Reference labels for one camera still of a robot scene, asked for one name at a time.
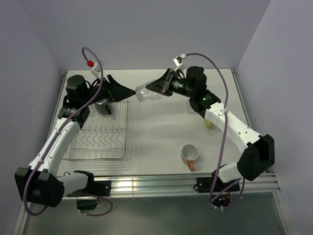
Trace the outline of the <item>clear round glass cup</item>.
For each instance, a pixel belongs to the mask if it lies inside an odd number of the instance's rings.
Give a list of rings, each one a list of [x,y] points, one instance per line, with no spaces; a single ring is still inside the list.
[[[145,83],[135,88],[137,100],[139,102],[146,102],[161,99],[160,94],[148,90],[146,88],[147,85],[148,83]]]

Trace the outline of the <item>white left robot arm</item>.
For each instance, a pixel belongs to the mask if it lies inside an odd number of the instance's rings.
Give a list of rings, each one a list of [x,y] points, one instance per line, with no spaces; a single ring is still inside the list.
[[[56,207],[63,197],[76,191],[91,195],[95,191],[94,175],[76,170],[72,174],[57,177],[57,171],[72,140],[81,131],[90,114],[91,104],[123,101],[135,91],[127,88],[111,75],[90,85],[81,75],[67,79],[66,95],[56,125],[50,137],[35,159],[27,167],[19,167],[15,181],[24,204],[35,203]]]

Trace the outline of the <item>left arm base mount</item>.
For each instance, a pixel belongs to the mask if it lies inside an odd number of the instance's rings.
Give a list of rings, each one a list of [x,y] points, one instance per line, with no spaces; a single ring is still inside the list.
[[[79,213],[85,214],[87,216],[103,216],[108,214],[113,209],[112,201],[107,198],[110,196],[112,188],[112,182],[110,180],[95,181],[91,189],[77,190],[73,193],[67,194],[66,197],[74,198],[76,197],[76,208]],[[109,204],[108,209],[99,214],[91,213],[95,210],[97,206],[105,206],[99,202],[107,202]]]

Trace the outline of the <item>dark green ceramic mug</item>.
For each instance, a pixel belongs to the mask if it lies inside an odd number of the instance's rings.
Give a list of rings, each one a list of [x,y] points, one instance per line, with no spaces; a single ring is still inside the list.
[[[112,104],[107,100],[101,100],[99,102],[94,103],[94,106],[97,112],[101,115],[111,115]]]

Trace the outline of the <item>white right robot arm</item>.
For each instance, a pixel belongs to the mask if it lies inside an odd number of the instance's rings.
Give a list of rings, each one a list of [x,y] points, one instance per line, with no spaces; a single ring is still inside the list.
[[[189,98],[191,108],[202,118],[217,126],[237,146],[241,157],[237,162],[226,164],[216,170],[212,187],[221,191],[233,180],[245,178],[253,181],[275,163],[274,139],[271,135],[261,135],[234,114],[225,104],[207,89],[204,68],[192,66],[184,78],[173,69],[146,85],[152,92],[164,96],[180,94]]]

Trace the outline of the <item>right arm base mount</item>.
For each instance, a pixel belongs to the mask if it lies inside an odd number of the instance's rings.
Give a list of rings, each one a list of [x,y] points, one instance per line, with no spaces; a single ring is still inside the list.
[[[193,190],[198,193],[209,193],[213,184],[214,177],[198,177],[196,179],[196,184],[193,186]],[[217,182],[215,184],[214,193],[219,193],[226,187],[230,186],[232,183],[234,183],[235,180],[230,181],[228,183],[223,183],[220,179],[217,179]],[[227,207],[231,203],[231,192],[238,192],[240,191],[239,183],[233,185],[231,188],[229,188],[226,192],[224,192],[222,195],[220,195],[215,201],[213,201],[213,205],[221,208],[221,207]]]

